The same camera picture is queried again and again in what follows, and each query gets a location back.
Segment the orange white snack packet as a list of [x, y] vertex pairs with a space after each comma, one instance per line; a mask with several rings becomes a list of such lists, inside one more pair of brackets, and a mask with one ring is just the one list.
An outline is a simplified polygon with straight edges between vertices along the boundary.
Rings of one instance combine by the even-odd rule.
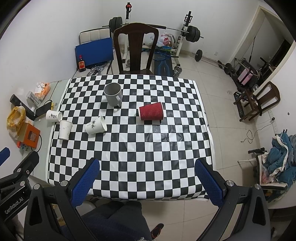
[[35, 87], [34, 95], [39, 100], [44, 100], [46, 95], [49, 93], [50, 89], [51, 89], [50, 83], [38, 82]]

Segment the black white checkered tablecloth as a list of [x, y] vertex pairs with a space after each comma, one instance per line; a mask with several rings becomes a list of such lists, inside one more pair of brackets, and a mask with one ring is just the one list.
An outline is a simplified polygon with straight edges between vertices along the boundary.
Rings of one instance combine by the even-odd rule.
[[[104, 95], [109, 83], [122, 91], [121, 107]], [[141, 106], [161, 102], [163, 120], [141, 120]], [[52, 127], [47, 181], [71, 179], [91, 158], [100, 171], [89, 194], [121, 200], [207, 198], [195, 175], [198, 158], [214, 164], [214, 145], [194, 80], [154, 75], [99, 75], [68, 80], [58, 111], [72, 123], [69, 140]], [[85, 125], [103, 116], [107, 131], [88, 135]]]

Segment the dark bottle red label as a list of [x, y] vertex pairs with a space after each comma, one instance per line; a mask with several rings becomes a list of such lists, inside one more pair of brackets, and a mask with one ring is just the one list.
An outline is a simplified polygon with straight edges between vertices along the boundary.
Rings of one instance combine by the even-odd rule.
[[86, 70], [85, 61], [83, 60], [82, 55], [79, 55], [78, 68], [79, 72], [84, 72]]

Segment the yellow plastic bag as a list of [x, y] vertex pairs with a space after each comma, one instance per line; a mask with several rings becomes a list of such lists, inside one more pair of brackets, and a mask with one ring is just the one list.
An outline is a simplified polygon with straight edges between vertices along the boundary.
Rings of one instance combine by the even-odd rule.
[[26, 110], [23, 106], [15, 106], [6, 119], [6, 129], [10, 136], [18, 139], [21, 127], [26, 119]]

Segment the dark wooden chair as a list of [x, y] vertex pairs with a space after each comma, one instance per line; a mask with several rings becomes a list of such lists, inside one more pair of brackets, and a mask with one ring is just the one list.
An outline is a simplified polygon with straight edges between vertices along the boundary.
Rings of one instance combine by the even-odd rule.
[[[118, 37], [120, 34], [128, 36], [129, 43], [129, 57], [130, 57], [130, 68], [128, 71], [123, 69], [123, 62], [121, 58], [121, 51], [119, 47]], [[141, 69], [141, 57], [142, 57], [142, 44], [144, 35], [153, 34], [154, 40], [152, 42], [151, 50], [147, 60], [146, 68]], [[143, 74], [153, 75], [151, 72], [151, 63], [154, 56], [154, 51], [157, 46], [159, 38], [159, 30], [150, 25], [143, 23], [131, 23], [114, 31], [113, 41], [117, 57], [119, 74]]]

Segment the blue folder board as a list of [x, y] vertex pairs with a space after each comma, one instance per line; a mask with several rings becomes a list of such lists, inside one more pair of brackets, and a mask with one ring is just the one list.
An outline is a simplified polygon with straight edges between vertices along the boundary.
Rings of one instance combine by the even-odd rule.
[[77, 45], [75, 47], [77, 68], [79, 68], [79, 56], [82, 56], [85, 67], [102, 62], [112, 61], [114, 59], [112, 38], [105, 38]]

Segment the long black box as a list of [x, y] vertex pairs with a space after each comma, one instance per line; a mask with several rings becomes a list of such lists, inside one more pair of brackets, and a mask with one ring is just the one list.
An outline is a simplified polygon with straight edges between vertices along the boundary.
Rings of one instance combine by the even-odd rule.
[[10, 102], [11, 104], [13, 104], [14, 106], [22, 106], [24, 107], [25, 111], [26, 111], [26, 116], [31, 119], [32, 121], [35, 120], [35, 114], [34, 112], [29, 108], [27, 107], [15, 94], [13, 94], [11, 97], [10, 97]]

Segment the silver grey small box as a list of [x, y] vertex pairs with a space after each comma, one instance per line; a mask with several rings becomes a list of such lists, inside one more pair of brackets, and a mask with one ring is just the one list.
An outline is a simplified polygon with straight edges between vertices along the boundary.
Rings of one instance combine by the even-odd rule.
[[41, 100], [33, 92], [29, 91], [27, 93], [27, 99], [29, 99], [35, 106], [39, 107]]

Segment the white paper cup bamboo print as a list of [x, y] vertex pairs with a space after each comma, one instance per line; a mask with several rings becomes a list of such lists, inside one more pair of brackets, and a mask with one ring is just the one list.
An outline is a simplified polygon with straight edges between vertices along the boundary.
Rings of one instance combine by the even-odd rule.
[[107, 131], [107, 124], [103, 116], [99, 116], [97, 119], [89, 122], [85, 125], [85, 131], [88, 135], [97, 133], [103, 133]]

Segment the grey ceramic mug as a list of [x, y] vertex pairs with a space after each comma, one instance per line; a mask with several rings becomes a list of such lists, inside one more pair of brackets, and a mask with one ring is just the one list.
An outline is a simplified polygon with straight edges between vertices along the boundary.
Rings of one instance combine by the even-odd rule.
[[122, 91], [121, 86], [118, 83], [109, 83], [104, 88], [104, 95], [107, 102], [112, 107], [121, 107], [122, 105]]

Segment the small barbell on floor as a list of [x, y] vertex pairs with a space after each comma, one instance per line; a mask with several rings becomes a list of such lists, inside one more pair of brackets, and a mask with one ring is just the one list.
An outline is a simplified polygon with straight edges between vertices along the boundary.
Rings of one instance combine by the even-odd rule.
[[232, 73], [233, 68], [230, 63], [224, 64], [220, 60], [216, 61], [216, 60], [212, 60], [210, 58], [204, 57], [203, 51], [201, 49], [198, 49], [195, 53], [195, 61], [199, 62], [201, 60], [213, 66], [219, 67], [220, 69], [223, 69], [225, 74], [227, 75], [230, 75]]

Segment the red ribbed paper cup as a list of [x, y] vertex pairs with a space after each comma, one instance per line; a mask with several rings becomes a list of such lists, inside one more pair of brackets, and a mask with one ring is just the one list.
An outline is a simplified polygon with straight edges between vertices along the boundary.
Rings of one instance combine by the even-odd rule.
[[141, 106], [138, 112], [142, 121], [161, 121], [164, 118], [164, 110], [161, 102]]

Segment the blue clothes pile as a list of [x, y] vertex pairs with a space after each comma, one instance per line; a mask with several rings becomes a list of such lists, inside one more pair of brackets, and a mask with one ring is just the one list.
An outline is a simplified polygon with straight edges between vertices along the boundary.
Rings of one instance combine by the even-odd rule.
[[295, 135], [283, 131], [271, 144], [270, 151], [261, 156], [261, 182], [284, 183], [290, 188], [295, 183]]

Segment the black metal frame pink item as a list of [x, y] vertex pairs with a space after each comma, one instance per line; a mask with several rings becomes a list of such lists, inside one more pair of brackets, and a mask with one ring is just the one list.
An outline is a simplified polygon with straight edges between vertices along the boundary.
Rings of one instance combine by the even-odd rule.
[[230, 77], [239, 92], [246, 89], [253, 91], [260, 78], [260, 72], [256, 70], [245, 58], [234, 58], [234, 63], [238, 64], [238, 69], [231, 71]]

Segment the white weight bench rack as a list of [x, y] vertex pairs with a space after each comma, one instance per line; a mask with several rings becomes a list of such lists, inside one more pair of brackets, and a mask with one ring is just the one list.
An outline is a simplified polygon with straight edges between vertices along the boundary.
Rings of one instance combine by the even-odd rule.
[[[130, 12], [132, 11], [132, 5], [130, 4], [130, 2], [127, 3], [127, 5], [125, 6], [126, 8], [126, 17], [125, 17], [125, 23], [121, 23], [120, 27], [123, 27], [125, 25], [130, 24]], [[185, 19], [184, 19], [184, 23], [181, 29], [174, 29], [174, 28], [169, 28], [166, 26], [162, 26], [162, 25], [153, 25], [153, 24], [148, 24], [151, 27], [157, 28], [157, 29], [169, 29], [169, 30], [175, 30], [180, 32], [178, 39], [175, 40], [173, 35], [168, 35], [169, 37], [172, 37], [172, 42], [171, 42], [171, 50], [170, 50], [170, 55], [171, 57], [174, 58], [178, 58], [183, 42], [186, 39], [186, 41], [188, 42], [197, 42], [201, 36], [200, 36], [200, 30], [197, 27], [194, 26], [190, 26], [191, 20], [192, 20], [192, 12], [189, 11], [188, 14], [186, 14]], [[125, 44], [124, 44], [124, 51], [123, 51], [123, 63], [128, 63], [128, 61], [126, 60], [127, 58], [127, 52], [129, 50], [129, 45], [128, 45], [128, 37], [125, 37]]]

